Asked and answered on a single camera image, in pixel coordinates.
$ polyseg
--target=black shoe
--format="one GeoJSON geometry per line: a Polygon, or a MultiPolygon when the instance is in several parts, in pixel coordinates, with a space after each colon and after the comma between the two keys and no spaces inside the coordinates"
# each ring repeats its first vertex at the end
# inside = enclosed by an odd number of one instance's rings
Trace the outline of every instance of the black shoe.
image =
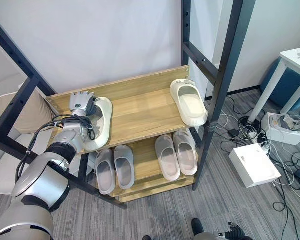
{"type": "Polygon", "coordinates": [[[202,226],[202,224],[198,218],[192,219],[191,225],[192,225],[193,234],[195,236],[204,232],[204,227],[202,226]]]}
{"type": "Polygon", "coordinates": [[[151,239],[151,237],[149,237],[148,235],[146,235],[146,236],[144,236],[144,237],[142,238],[142,240],[152,240],[152,239],[151,239]]]}

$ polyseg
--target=gray carpet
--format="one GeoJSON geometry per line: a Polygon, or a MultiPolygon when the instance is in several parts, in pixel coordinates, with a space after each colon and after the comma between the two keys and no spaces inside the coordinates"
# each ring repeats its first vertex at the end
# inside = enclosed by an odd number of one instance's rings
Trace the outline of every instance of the gray carpet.
{"type": "MultiPolygon", "coordinates": [[[[255,106],[260,92],[252,90],[232,97],[237,102],[237,111],[246,112],[255,106]]],[[[272,113],[279,110],[271,102],[264,109],[272,113]]],[[[223,110],[240,117],[233,113],[232,102],[228,98],[223,110]]],[[[235,120],[229,121],[228,129],[236,127],[235,120]]],[[[226,131],[221,129],[217,132],[223,134],[226,131]]],[[[144,235],[150,235],[154,240],[191,240],[192,218],[199,218],[206,232],[228,231],[227,222],[233,221],[254,240],[281,239],[286,212],[276,212],[272,207],[273,202],[281,200],[279,194],[272,183],[245,188],[230,163],[228,153],[220,149],[222,140],[215,135],[197,191],[187,186],[129,202],[128,210],[121,210],[78,189],[72,190],[61,208],[53,213],[54,239],[141,240],[144,235]]],[[[280,143],[276,146],[282,159],[289,161],[289,153],[283,151],[280,143]]],[[[223,147],[231,151],[235,146],[226,143],[223,147]]],[[[300,144],[286,144],[285,147],[293,153],[300,151],[300,144]]],[[[289,187],[284,189],[300,238],[300,199],[289,187]]],[[[9,204],[10,197],[0,195],[0,215],[9,204]]],[[[283,239],[297,239],[292,218],[283,239]]]]}

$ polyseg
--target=beige pillow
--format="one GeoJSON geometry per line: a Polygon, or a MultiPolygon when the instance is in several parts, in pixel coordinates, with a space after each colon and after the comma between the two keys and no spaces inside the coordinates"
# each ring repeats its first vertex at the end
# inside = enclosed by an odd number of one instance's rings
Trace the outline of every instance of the beige pillow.
{"type": "MultiPolygon", "coordinates": [[[[16,92],[0,96],[0,115],[16,95],[16,92]]],[[[32,93],[21,114],[14,124],[14,128],[21,134],[32,134],[42,125],[50,122],[54,114],[44,98],[36,91],[32,93]]]]}

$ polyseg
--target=white box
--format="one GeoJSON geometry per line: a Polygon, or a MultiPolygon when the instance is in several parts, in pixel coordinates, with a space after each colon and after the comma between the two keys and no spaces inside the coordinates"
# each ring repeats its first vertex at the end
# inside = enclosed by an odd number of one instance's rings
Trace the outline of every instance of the white box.
{"type": "Polygon", "coordinates": [[[281,177],[259,144],[234,148],[229,158],[246,188],[270,183],[281,177]]]}
{"type": "Polygon", "coordinates": [[[278,127],[280,131],[274,127],[271,127],[269,117],[272,115],[278,116],[279,114],[268,112],[261,121],[261,128],[265,130],[266,136],[269,140],[284,142],[285,144],[297,145],[300,143],[300,131],[291,131],[278,127]]]}

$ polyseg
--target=white table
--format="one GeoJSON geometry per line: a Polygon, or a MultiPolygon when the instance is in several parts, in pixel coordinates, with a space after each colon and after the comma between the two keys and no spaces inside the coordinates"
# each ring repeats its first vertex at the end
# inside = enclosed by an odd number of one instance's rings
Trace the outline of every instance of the white table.
{"type": "MultiPolygon", "coordinates": [[[[296,73],[300,74],[300,48],[283,51],[280,53],[281,60],[276,67],[276,70],[271,77],[268,85],[266,86],[263,94],[261,95],[258,103],[256,104],[254,110],[252,111],[248,121],[250,123],[254,122],[266,104],[267,100],[269,99],[271,93],[274,91],[275,87],[277,86],[279,80],[281,79],[282,75],[285,73],[287,68],[292,69],[296,73]]],[[[280,111],[281,114],[286,114],[298,101],[300,98],[300,87],[295,91],[292,95],[290,100],[286,103],[286,105],[280,111]]]]}

